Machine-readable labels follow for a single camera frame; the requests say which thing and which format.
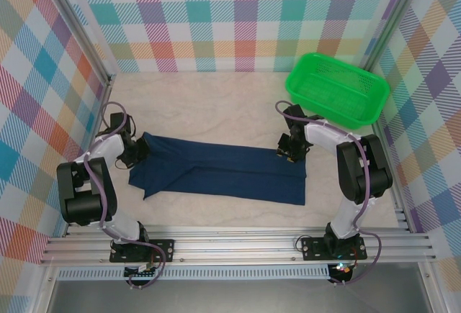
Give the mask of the dark blue printed t-shirt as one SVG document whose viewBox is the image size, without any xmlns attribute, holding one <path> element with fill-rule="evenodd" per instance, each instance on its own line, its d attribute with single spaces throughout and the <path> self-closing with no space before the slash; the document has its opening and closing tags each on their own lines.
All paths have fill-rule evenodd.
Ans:
<svg viewBox="0 0 461 313">
<path fill-rule="evenodd" d="M 144 133 L 150 153 L 128 183 L 149 197 L 161 191 L 232 196 L 302 206 L 305 162 L 275 150 L 193 142 Z"/>
</svg>

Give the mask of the green plastic basket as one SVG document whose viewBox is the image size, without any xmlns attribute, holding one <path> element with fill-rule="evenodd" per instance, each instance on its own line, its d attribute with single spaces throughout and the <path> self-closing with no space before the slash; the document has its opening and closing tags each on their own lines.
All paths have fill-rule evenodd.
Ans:
<svg viewBox="0 0 461 313">
<path fill-rule="evenodd" d="M 390 94 L 384 78 L 320 53 L 300 57 L 285 88 L 293 103 L 351 130 L 376 122 Z"/>
</svg>

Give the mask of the grey metal panel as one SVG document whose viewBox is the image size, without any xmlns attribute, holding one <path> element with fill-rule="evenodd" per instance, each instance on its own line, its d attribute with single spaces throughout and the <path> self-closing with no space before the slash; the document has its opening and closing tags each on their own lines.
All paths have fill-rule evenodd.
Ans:
<svg viewBox="0 0 461 313">
<path fill-rule="evenodd" d="M 432 313 L 420 290 L 323 281 L 60 281 L 47 313 Z"/>
</svg>

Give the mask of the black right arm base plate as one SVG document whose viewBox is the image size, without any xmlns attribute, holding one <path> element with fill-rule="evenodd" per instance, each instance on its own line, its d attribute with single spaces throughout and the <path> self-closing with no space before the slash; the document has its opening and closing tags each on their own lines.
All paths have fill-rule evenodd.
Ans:
<svg viewBox="0 0 461 313">
<path fill-rule="evenodd" d="M 367 250 L 360 236 L 327 240 L 325 237 L 301 239 L 304 261 L 314 260 L 366 260 Z"/>
</svg>

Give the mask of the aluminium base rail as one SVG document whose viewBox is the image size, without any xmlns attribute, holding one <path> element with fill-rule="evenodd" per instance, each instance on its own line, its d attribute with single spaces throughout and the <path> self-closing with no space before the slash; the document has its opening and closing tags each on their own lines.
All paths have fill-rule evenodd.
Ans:
<svg viewBox="0 0 461 313">
<path fill-rule="evenodd" d="M 173 239 L 174 265 L 256 265 L 302 263 L 295 241 L 320 237 L 323 228 L 149 226 L 153 239 Z M 70 226 L 64 237 L 48 241 L 44 266 L 97 266 L 109 263 L 108 236 L 91 227 Z M 364 236 L 366 263 L 433 262 L 435 249 L 426 234 L 402 228 L 374 228 Z"/>
</svg>

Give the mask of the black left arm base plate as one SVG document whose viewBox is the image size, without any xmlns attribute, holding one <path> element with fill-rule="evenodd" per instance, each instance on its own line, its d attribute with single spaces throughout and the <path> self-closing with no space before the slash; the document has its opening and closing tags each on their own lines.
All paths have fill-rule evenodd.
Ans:
<svg viewBox="0 0 461 313">
<path fill-rule="evenodd" d="M 166 262 L 172 262 L 174 254 L 174 240 L 150 239 L 149 242 L 162 249 L 166 256 Z M 157 249 L 148 246 L 135 245 L 132 243 L 110 243 L 110 263 L 160 263 L 162 255 Z"/>
</svg>

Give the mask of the aluminium corner post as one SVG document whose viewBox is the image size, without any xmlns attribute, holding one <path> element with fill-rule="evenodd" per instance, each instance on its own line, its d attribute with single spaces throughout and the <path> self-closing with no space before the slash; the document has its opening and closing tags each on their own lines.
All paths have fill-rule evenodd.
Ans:
<svg viewBox="0 0 461 313">
<path fill-rule="evenodd" d="M 87 56 L 92 68 L 97 75 L 104 81 L 106 86 L 111 86 L 112 75 L 104 67 L 102 59 L 94 48 L 89 36 L 80 22 L 71 2 L 69 0 L 53 0 L 61 13 L 62 18 L 68 25 L 71 33 L 80 44 L 84 54 Z"/>
<path fill-rule="evenodd" d="M 390 0 L 382 19 L 370 40 L 365 51 L 361 66 L 366 71 L 372 71 L 381 58 L 394 31 L 397 30 L 402 18 L 406 14 L 412 0 Z"/>
</svg>

